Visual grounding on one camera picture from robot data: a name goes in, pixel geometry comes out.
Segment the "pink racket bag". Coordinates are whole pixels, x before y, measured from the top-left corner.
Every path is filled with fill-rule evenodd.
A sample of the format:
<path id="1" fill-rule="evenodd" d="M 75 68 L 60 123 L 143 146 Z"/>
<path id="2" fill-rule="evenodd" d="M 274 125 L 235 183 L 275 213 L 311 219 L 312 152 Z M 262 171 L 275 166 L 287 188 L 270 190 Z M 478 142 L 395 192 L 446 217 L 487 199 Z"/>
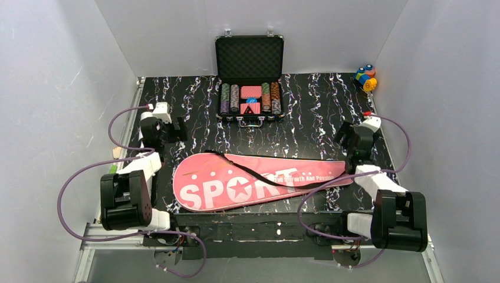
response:
<path id="1" fill-rule="evenodd" d="M 344 174 L 345 162 L 198 153 L 173 175 L 173 194 L 192 212 L 216 212 L 309 193 Z"/>

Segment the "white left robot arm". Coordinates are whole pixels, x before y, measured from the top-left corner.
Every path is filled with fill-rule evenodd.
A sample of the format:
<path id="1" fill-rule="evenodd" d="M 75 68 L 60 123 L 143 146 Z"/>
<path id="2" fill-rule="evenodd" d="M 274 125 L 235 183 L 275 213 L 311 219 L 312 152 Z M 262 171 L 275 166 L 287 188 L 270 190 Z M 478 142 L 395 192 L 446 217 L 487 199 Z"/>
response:
<path id="1" fill-rule="evenodd" d="M 107 231 L 138 229 L 148 232 L 170 229 L 170 216 L 152 205 L 152 181 L 164 162 L 165 145 L 185 141 L 183 119 L 172 122 L 167 102 L 150 104 L 140 115 L 136 159 L 100 180 L 101 223 Z"/>

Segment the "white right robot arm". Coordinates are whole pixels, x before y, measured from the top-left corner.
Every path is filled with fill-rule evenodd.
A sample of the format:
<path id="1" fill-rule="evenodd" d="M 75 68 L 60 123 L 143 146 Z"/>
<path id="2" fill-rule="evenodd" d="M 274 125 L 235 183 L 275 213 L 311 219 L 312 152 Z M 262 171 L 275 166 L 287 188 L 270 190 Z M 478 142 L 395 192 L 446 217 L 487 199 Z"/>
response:
<path id="1" fill-rule="evenodd" d="M 343 122 L 334 140 L 347 152 L 346 173 L 373 200 L 372 213 L 347 212 L 342 233 L 370 239 L 379 249 L 423 252 L 427 247 L 426 199 L 395 183 L 373 162 L 372 148 L 381 120 Z"/>

